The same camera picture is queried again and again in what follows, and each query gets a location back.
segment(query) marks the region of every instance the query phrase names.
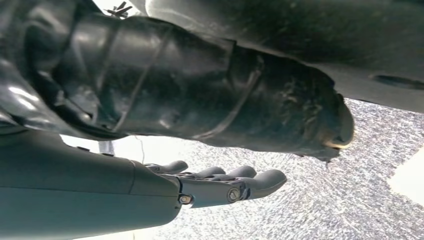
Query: screw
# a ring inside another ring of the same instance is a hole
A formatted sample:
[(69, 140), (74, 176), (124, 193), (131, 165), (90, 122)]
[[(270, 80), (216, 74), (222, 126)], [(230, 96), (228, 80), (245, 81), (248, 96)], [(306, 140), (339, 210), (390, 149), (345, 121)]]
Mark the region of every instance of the screw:
[(178, 201), (180, 204), (189, 204), (192, 202), (192, 197), (188, 195), (181, 195)]
[(235, 202), (240, 198), (240, 190), (237, 188), (232, 188), (228, 192), (228, 199), (230, 202)]

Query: wire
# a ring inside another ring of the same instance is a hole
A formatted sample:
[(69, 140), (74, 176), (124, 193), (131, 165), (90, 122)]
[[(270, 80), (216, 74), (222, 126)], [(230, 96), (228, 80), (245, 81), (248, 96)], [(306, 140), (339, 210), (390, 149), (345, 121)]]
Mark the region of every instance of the wire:
[(143, 140), (141, 140), (139, 137), (141, 137), (141, 136), (135, 136), (135, 138), (140, 141), (140, 145), (141, 145), (141, 152), (143, 154), (143, 157), (141, 158), (141, 163), (145, 164), (145, 149), (144, 149), (144, 146), (143, 146)]

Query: robotic hand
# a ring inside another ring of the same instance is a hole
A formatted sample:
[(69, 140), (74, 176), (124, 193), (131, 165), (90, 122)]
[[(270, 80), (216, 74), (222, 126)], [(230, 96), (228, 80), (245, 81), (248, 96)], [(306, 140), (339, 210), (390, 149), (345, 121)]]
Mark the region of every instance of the robotic hand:
[(271, 169), (257, 175), (251, 166), (241, 166), (230, 173), (213, 166), (198, 173), (182, 172), (188, 168), (184, 161), (169, 165), (147, 164), (152, 172), (178, 184), (178, 201), (191, 208), (232, 204), (243, 200), (266, 197), (281, 186), (287, 178), (279, 170)]

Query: gray robotic arm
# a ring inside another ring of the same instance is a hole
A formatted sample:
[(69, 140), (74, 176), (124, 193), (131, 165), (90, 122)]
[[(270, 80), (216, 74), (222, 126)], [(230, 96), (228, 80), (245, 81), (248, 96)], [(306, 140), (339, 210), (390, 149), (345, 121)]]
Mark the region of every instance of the gray robotic arm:
[(55, 133), (0, 136), (0, 237), (64, 240), (160, 226), (194, 208), (264, 197), (286, 182), (277, 170), (243, 166), (179, 173), (64, 144)]

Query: speckled floor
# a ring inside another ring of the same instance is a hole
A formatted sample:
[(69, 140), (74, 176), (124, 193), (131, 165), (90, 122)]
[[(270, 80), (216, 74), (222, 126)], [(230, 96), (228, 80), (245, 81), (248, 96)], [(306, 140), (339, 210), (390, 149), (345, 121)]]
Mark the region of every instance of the speckled floor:
[[(144, 163), (183, 160), (192, 171), (210, 166), (231, 170), (247, 164), (258, 172), (282, 170), (288, 182), (263, 199), (184, 209), (173, 222), (131, 236), (147, 240), (424, 239), (424, 207), (393, 193), (388, 184), (395, 169), (423, 145), (424, 114), (354, 100), (347, 103), (355, 116), (356, 138), (328, 168), (313, 158), (291, 154), (139, 136)], [(118, 156), (143, 160), (136, 138), (114, 146)]]

